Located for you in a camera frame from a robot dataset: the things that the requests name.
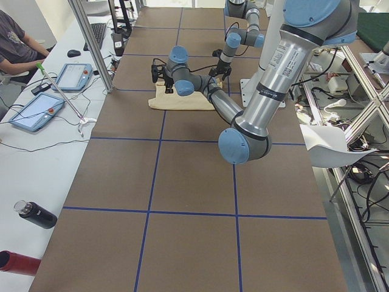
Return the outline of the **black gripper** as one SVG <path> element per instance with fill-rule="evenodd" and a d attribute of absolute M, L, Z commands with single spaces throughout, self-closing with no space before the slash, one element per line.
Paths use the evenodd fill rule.
<path fill-rule="evenodd" d="M 223 77 L 228 77 L 232 71 L 230 67 L 231 62 L 232 59 L 230 57 L 220 57 L 217 66 L 212 69 L 212 76 L 222 75 Z"/>
<path fill-rule="evenodd" d="M 166 88 L 165 93 L 166 94 L 174 93 L 174 89 L 173 89 L 174 80 L 173 80 L 171 74 L 168 73 L 167 71 L 165 71 L 163 73 L 163 79 L 164 79 L 164 85 Z"/>

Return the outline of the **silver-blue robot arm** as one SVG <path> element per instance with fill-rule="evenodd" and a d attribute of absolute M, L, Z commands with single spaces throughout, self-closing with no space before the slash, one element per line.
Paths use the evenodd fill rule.
<path fill-rule="evenodd" d="M 213 56 L 218 57 L 218 64 L 211 68 L 209 75 L 216 77 L 222 75 L 222 79 L 231 73 L 231 63 L 240 45 L 247 47 L 262 47 L 265 36 L 260 33 L 260 10 L 250 1 L 226 1 L 224 7 L 225 16 L 245 19 L 247 28 L 240 29 L 238 23 L 232 24 L 225 33 L 225 46 L 223 49 L 213 51 Z"/>
<path fill-rule="evenodd" d="M 195 75 L 187 64 L 188 53 L 175 46 L 163 69 L 167 85 L 180 96 L 201 92 L 229 124 L 218 139 L 222 157 L 231 164 L 267 155 L 272 146 L 267 126 L 288 90 L 299 79 L 312 51 L 319 47 L 338 47 L 356 37 L 358 1 L 286 1 L 280 8 L 280 42 L 242 109 L 216 83 L 215 75 L 227 69 L 240 44 L 261 46 L 266 40 L 259 33 L 258 9 L 249 1 L 227 1 L 228 16 L 249 22 L 245 32 L 231 31 L 210 75 Z"/>

